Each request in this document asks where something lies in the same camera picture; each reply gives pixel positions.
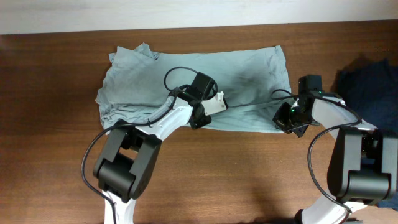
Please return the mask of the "light teal t-shirt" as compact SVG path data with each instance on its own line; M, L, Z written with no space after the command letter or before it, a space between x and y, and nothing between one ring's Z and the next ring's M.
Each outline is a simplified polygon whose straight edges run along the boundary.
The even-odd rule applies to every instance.
M98 90L99 120L104 128L123 119L146 123L170 92L182 89L188 101L224 93L228 108L211 115L205 127L220 131L278 133L273 117L279 98L290 91L282 47L219 53L167 54L143 43L118 47Z

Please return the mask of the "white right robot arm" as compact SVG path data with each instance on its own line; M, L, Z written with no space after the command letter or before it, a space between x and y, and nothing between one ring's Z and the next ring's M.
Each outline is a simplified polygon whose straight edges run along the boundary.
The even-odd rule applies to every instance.
M367 206L391 199L397 190L397 135L366 122L342 97L320 90L288 94L274 115L276 127L303 136L309 125L324 130L311 141L307 164L320 198L299 210L295 223L344 223ZM328 188L319 184L312 166L315 143L325 134L335 139L327 172Z

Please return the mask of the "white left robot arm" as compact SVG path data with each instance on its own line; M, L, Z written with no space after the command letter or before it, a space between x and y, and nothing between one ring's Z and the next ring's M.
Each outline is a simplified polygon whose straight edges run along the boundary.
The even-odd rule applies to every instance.
M106 129L108 138L93 168L105 199L104 222L132 223L136 200L150 181L162 142L186 124L192 129L206 126L213 114L227 108L222 91L209 100L192 101L187 93L173 91L145 123L120 120Z

